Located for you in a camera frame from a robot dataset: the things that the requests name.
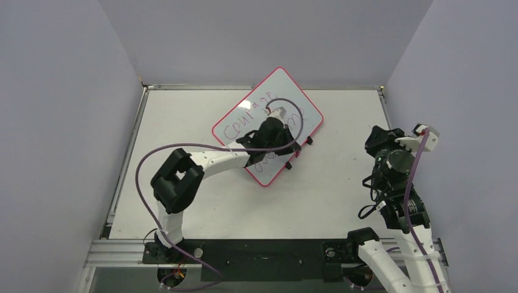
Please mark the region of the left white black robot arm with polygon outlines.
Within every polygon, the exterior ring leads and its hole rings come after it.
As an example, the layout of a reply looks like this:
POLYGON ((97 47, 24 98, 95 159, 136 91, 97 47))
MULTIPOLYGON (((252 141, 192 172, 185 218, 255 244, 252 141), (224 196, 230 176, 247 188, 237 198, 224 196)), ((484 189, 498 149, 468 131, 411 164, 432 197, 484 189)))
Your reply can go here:
POLYGON ((230 151, 188 153, 173 150, 150 181, 158 205, 161 225, 155 233, 158 254, 166 262, 175 262, 182 254, 183 212, 194 201, 203 179, 235 168, 261 162, 268 154, 297 154, 301 146, 277 117, 268 117, 259 127, 229 144, 230 151))

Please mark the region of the pink framed whiteboard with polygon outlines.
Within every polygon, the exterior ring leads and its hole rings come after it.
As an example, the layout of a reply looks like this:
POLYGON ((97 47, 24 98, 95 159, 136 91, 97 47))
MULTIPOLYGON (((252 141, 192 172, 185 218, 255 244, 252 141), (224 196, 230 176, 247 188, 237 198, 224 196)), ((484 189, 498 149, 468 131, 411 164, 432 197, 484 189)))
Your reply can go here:
POLYGON ((284 107, 284 124, 301 146, 323 122, 321 111, 314 105, 294 79, 282 67, 276 68, 238 104, 229 110, 212 128, 212 134, 220 144, 228 145, 246 133, 258 129, 269 113, 284 107))

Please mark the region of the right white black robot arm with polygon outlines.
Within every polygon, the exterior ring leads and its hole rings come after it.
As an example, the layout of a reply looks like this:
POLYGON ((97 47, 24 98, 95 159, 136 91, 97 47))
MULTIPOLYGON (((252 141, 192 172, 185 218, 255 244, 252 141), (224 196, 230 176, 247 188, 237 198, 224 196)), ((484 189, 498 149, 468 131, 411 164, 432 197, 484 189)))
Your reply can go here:
POLYGON ((422 154, 431 152, 438 141, 432 126, 417 124, 410 136, 400 128, 373 126, 365 142, 374 165, 362 184, 370 190, 372 210, 382 216, 396 240, 406 270, 400 269, 372 228, 350 231, 345 254, 361 260, 386 292, 452 292, 434 248, 428 212, 414 188, 422 154))

